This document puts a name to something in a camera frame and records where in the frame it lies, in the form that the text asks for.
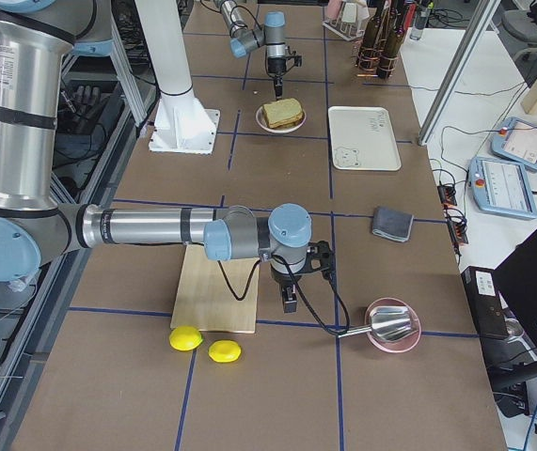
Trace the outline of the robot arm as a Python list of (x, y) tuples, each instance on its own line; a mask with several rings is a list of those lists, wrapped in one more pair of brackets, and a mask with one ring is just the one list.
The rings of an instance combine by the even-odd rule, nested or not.
[(264, 69), (272, 80), (275, 98), (283, 98), (284, 76), (294, 67), (302, 65), (302, 55), (292, 50), (286, 42), (285, 14), (278, 11), (266, 13), (264, 23), (259, 23), (249, 9), (235, 1), (213, 1), (228, 28), (230, 49), (241, 58), (263, 48)]
[[(111, 4), (104, 1), (0, 1), (0, 282), (38, 271), (71, 251), (101, 244), (202, 245), (209, 260), (257, 257), (270, 261), (279, 283), (284, 313), (293, 313), (301, 274), (309, 272), (311, 220), (295, 204), (257, 217), (248, 208), (109, 208), (57, 203), (50, 194), (61, 65), (76, 44), (109, 38)], [(150, 150), (208, 154), (219, 111), (196, 97), (175, 1), (135, 1), (150, 60), (161, 92)], [(232, 26), (237, 56), (265, 46), (269, 72), (282, 93), (289, 52), (286, 19), (270, 11), (263, 24), (247, 31), (236, 2), (215, 4)], [(107, 50), (101, 44), (102, 53)]]

